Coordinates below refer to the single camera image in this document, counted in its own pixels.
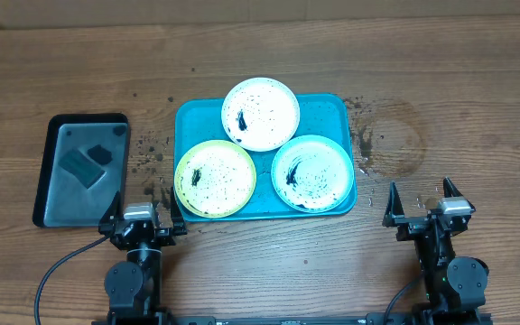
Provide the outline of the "yellow-green plate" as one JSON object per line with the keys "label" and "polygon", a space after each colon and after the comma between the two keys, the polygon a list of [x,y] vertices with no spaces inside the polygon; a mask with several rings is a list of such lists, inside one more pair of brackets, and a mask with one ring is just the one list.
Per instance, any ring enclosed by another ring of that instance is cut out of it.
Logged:
{"label": "yellow-green plate", "polygon": [[243,148],[226,140],[196,144],[174,172],[180,204],[202,218],[224,218],[250,201],[256,185],[253,160]]}

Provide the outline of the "dark green sponge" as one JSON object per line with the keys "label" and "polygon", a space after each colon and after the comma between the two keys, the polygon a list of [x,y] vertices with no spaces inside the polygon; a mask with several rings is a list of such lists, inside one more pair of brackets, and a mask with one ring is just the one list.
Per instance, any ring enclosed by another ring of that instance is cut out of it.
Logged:
{"label": "dark green sponge", "polygon": [[89,189],[105,173],[79,150],[71,149],[61,156],[59,166],[73,175],[86,189]]}

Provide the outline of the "light blue plate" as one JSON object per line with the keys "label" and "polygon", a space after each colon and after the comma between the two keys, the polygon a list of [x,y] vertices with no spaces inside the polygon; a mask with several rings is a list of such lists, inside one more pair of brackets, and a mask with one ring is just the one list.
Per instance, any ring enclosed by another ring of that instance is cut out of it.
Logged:
{"label": "light blue plate", "polygon": [[274,156],[271,177],[283,203],[309,214],[335,209],[355,188],[347,151],[322,135],[301,135],[284,144]]}

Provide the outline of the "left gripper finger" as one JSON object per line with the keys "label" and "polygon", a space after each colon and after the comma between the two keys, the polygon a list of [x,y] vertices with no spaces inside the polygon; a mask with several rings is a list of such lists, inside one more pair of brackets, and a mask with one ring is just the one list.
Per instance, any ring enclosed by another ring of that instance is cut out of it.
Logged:
{"label": "left gripper finger", "polygon": [[184,218],[181,214],[181,210],[179,208],[178,202],[175,197],[174,188],[170,187],[170,214],[171,220],[173,224],[184,224]]}
{"label": "left gripper finger", "polygon": [[100,222],[101,223],[108,223],[111,222],[113,219],[119,219],[122,216],[122,194],[117,191],[115,193],[114,198],[112,199],[112,202],[107,208],[107,211],[102,216]]}

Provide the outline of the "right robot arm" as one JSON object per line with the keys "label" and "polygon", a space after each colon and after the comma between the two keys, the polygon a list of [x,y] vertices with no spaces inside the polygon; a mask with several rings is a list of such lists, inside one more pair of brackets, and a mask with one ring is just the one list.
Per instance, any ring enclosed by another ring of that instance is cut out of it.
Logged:
{"label": "right robot arm", "polygon": [[[457,257],[451,239],[466,231],[476,208],[455,187],[443,179],[444,196],[424,217],[408,218],[394,182],[382,225],[396,228],[398,241],[413,241],[421,274],[401,289],[387,305],[384,324],[490,324],[491,316],[478,308],[486,303],[487,264],[477,258]],[[411,312],[393,316],[398,300],[416,284],[423,283],[427,301]]]}

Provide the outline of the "white plate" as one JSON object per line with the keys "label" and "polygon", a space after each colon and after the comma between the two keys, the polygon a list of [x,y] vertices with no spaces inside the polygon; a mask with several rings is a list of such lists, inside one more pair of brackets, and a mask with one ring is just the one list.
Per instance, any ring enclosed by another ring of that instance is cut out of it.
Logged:
{"label": "white plate", "polygon": [[288,142],[300,123],[300,104],[282,82],[246,79],[224,98],[221,122],[227,136],[253,152],[268,152]]}

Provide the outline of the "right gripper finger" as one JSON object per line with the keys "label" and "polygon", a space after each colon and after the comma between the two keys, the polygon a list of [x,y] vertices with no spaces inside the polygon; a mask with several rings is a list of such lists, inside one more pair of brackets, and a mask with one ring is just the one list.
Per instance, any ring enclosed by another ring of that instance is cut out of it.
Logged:
{"label": "right gripper finger", "polygon": [[457,189],[457,187],[454,185],[452,180],[449,177],[445,177],[442,181],[442,187],[444,192],[445,198],[451,198],[451,197],[462,197],[462,194]]}
{"label": "right gripper finger", "polygon": [[391,181],[389,187],[389,198],[385,209],[384,219],[395,219],[403,217],[404,209],[402,206],[402,202],[400,200],[400,196],[396,188],[395,182]]}

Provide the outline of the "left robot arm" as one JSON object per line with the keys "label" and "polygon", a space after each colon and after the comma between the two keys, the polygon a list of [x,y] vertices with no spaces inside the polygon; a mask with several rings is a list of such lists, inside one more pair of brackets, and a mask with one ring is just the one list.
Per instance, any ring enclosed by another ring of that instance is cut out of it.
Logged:
{"label": "left robot arm", "polygon": [[174,238],[187,233],[185,221],[172,189],[170,227],[160,225],[156,208],[150,202],[124,207],[117,193],[98,223],[98,232],[121,251],[125,261],[106,273],[104,287],[109,298],[107,324],[172,325],[177,321],[161,305],[162,248],[173,246]]}

